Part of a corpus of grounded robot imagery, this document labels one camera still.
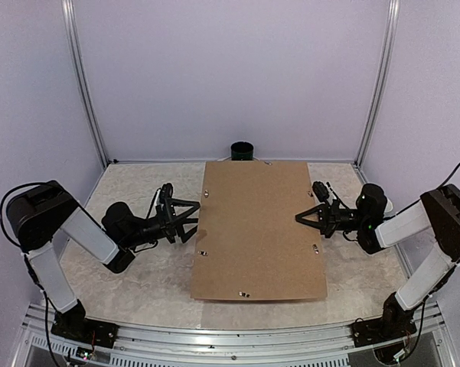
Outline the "brown backing board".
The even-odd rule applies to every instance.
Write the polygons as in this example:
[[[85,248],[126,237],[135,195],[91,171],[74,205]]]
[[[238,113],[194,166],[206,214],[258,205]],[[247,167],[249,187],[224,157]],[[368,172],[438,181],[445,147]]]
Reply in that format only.
[[[212,161],[204,168],[191,298],[323,300],[317,229],[295,221],[315,204],[303,161]]]

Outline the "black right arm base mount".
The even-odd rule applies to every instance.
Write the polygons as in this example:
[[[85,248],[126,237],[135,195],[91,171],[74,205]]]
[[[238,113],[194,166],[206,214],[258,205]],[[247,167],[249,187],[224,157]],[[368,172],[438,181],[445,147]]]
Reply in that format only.
[[[390,324],[382,318],[356,320],[350,328],[356,348],[401,339],[417,332],[414,322]]]

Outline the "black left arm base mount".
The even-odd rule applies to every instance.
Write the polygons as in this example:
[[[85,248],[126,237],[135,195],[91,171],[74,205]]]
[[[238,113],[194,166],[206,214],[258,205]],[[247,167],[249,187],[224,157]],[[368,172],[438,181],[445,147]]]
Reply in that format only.
[[[115,323],[88,318],[72,323],[55,321],[51,327],[51,332],[55,336],[108,349],[113,348],[118,331],[119,326]]]

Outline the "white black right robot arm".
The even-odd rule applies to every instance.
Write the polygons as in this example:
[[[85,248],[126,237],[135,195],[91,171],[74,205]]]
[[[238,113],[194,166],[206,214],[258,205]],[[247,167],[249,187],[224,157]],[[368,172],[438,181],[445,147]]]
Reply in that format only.
[[[406,326],[406,317],[443,286],[460,264],[460,189],[446,184],[426,191],[398,213],[390,214],[390,201],[382,187],[362,186],[355,206],[349,207],[332,188],[315,181],[312,191],[319,205],[295,216],[295,221],[317,229],[325,238],[336,232],[355,233],[368,255],[412,242],[426,233],[432,236],[429,254],[406,283],[385,301],[376,331],[394,338]]]

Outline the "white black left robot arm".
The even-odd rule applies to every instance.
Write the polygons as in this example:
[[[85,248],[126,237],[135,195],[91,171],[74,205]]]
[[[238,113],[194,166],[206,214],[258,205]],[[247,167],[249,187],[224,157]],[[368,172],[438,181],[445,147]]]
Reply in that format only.
[[[198,201],[178,199],[165,183],[155,191],[148,212],[137,216],[123,201],[111,204],[100,221],[55,180],[10,189],[0,202],[0,226],[19,248],[33,282],[47,304],[62,317],[74,339],[86,339],[92,324],[60,264],[55,240],[80,246],[113,274],[124,272],[140,252],[160,241],[186,243],[197,232]]]

